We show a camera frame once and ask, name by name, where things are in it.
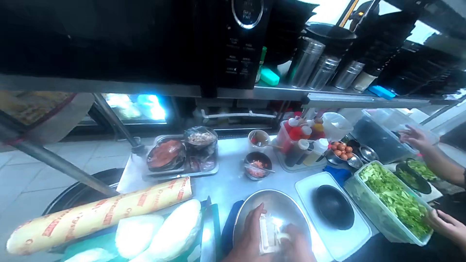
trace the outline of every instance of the microwave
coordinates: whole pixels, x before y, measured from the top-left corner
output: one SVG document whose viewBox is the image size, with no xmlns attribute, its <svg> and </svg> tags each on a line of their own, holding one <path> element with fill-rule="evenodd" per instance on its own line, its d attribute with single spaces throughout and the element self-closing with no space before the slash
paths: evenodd
<svg viewBox="0 0 466 262">
<path fill-rule="evenodd" d="M 0 73 L 252 89 L 273 0 L 0 3 Z"/>
</svg>

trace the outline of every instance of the shredded lettuce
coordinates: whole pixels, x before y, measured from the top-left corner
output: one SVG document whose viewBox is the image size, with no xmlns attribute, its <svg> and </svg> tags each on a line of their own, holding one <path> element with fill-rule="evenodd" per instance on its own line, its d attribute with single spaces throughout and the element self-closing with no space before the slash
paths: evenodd
<svg viewBox="0 0 466 262">
<path fill-rule="evenodd" d="M 430 232 L 422 218 L 427 209 L 409 195 L 401 181 L 377 163 L 365 167 L 359 176 L 373 193 L 419 239 Z"/>
<path fill-rule="evenodd" d="M 406 183 L 410 184 L 410 186 L 416 189 L 419 189 L 419 184 L 413 176 L 411 176 L 409 173 L 403 170 L 398 170 L 397 172 L 405 180 Z"/>
<path fill-rule="evenodd" d="M 421 161 L 408 160 L 408 166 L 418 172 L 426 180 L 435 180 L 437 176 Z"/>
</svg>

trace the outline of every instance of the green cutting board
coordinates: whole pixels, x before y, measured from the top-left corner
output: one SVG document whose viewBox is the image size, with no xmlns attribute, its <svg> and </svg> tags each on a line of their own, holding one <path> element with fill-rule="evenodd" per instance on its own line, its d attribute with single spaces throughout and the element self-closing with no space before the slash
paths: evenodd
<svg viewBox="0 0 466 262">
<path fill-rule="evenodd" d="M 202 214 L 206 210 L 205 207 L 201 209 Z M 215 242 L 216 242 L 216 250 L 217 250 L 217 261 L 220 261 L 223 258 L 221 248 L 220 248 L 220 221 L 219 221 L 219 207 L 217 204 L 212 205 L 212 214 L 213 214 L 213 226 L 214 226 L 214 233 L 215 233 Z M 189 262 L 199 262 L 200 261 L 200 245 L 202 243 L 202 228 L 204 226 L 204 216 L 202 216 L 201 221 L 201 229 L 199 230 L 196 239 L 194 240 L 193 244 L 188 248 L 187 251 L 182 253 L 179 257 L 171 260 L 171 262 L 188 262 L 188 257 L 191 255 L 191 259 Z M 63 254 L 61 262 L 71 258 L 72 256 L 84 252 L 89 249 L 93 248 L 102 248 L 107 250 L 108 252 L 117 255 L 114 259 L 110 260 L 111 262 L 126 262 L 129 259 L 123 258 L 118 254 L 117 247 L 115 246 L 115 236 L 116 232 L 101 235 L 92 239 L 87 239 L 82 242 L 78 242 L 68 246 Z"/>
</svg>

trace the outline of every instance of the sliced ham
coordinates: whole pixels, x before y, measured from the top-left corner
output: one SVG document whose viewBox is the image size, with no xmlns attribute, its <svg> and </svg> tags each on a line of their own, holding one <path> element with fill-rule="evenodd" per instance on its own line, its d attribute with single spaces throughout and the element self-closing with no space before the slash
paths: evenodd
<svg viewBox="0 0 466 262">
<path fill-rule="evenodd" d="M 149 167 L 162 167 L 172 161 L 180 152 L 183 144 L 178 140 L 170 140 L 152 149 L 147 159 Z"/>
</svg>

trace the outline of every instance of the knife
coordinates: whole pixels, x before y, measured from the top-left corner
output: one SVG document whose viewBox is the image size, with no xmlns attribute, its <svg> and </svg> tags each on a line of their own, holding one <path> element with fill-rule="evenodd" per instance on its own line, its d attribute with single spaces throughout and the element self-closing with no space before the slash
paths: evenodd
<svg viewBox="0 0 466 262">
<path fill-rule="evenodd" d="M 204 226 L 202 228 L 201 259 L 200 262 L 216 262 L 215 257 L 215 233 L 213 229 L 212 203 L 207 197 L 206 210 L 204 211 Z"/>
</svg>

